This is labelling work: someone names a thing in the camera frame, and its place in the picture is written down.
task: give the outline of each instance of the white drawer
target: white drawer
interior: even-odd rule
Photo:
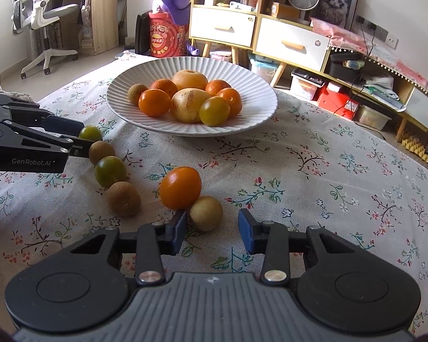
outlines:
[[[194,7],[190,37],[251,47],[255,15]]]
[[[273,19],[262,18],[254,50],[283,62],[316,71],[322,69],[330,39]]]
[[[428,129],[428,97],[414,89],[406,105],[406,113]]]

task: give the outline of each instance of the red bucket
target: red bucket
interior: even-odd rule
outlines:
[[[175,25],[169,13],[149,13],[151,54],[155,58],[184,55],[185,27]]]

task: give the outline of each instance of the shelf leg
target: shelf leg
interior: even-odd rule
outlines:
[[[286,63],[283,63],[283,62],[279,63],[279,67],[277,68],[277,71],[274,74],[274,77],[272,78],[272,81],[270,83],[271,87],[274,87],[277,85],[277,82],[281,79],[281,76],[284,73],[285,67],[287,67]]]
[[[396,133],[395,140],[396,140],[397,142],[401,142],[401,137],[402,137],[402,135],[403,135],[403,133],[404,133],[404,130],[405,130],[405,128],[406,128],[406,124],[407,124],[407,120],[403,118],[403,119],[401,120],[401,124],[400,124],[400,126],[399,126],[398,132]]]
[[[231,47],[231,60],[233,61],[233,64],[239,65],[239,51],[240,50],[237,47]]]
[[[211,50],[211,43],[207,42],[204,44],[204,49],[203,49],[203,58],[207,58],[209,56],[209,50]]]

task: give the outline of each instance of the pink fabric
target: pink fabric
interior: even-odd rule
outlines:
[[[342,49],[358,51],[367,55],[371,50],[372,41],[365,39],[363,36],[347,31],[336,25],[324,22],[316,18],[311,18],[314,26],[314,32],[323,36],[330,37],[330,46],[340,47]],[[418,72],[409,68],[402,60],[398,59],[394,54],[388,51],[383,45],[374,43],[374,48],[370,54],[370,58],[384,66],[395,70],[404,77],[410,79],[417,85],[428,91],[428,81]]]

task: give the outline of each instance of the green tomato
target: green tomato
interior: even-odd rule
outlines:
[[[95,178],[102,187],[109,189],[114,183],[126,180],[126,165],[112,155],[104,157],[95,166]]]
[[[210,97],[200,108],[200,119],[206,126],[219,126],[225,122],[230,114],[230,106],[224,98]]]
[[[103,134],[97,126],[86,126],[79,133],[79,138],[89,141],[102,141]]]

